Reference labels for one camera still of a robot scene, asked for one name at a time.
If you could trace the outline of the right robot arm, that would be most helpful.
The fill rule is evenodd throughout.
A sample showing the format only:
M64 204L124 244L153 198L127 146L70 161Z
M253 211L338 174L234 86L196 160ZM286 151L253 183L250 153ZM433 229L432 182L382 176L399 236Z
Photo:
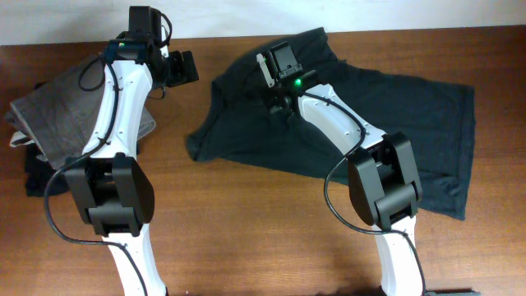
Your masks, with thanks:
M374 236L381 262L381 294L424 295L422 264L414 242L422 185L409 139L387 134L352 110L334 87L307 71L287 42L256 56L265 83L277 92L279 107L291 109L316 127L342 153L348 166L353 209Z

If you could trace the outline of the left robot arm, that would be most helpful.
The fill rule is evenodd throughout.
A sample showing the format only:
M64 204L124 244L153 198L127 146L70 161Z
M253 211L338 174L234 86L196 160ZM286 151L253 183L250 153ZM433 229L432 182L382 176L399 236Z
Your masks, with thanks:
M138 164L142 111L151 91L198 81L191 52L169 51L172 25L149 6L129 9L128 28L100 55L104 93L95 127L60 172L81 219L113 255L126 295L166 295L150 242L153 186Z

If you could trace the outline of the black Nike t-shirt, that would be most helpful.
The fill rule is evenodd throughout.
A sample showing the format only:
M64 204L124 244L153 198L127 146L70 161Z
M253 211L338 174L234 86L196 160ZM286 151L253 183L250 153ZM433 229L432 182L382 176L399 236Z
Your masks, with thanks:
M322 28L287 42L298 62L331 84L359 115L410 140L423 189L421 208L463 220L475 146L473 88L348 65L331 50ZM249 51L212 81L210 112L186 139L190 157L346 183L338 149L298 115L271 108L274 94L256 55L256 49Z

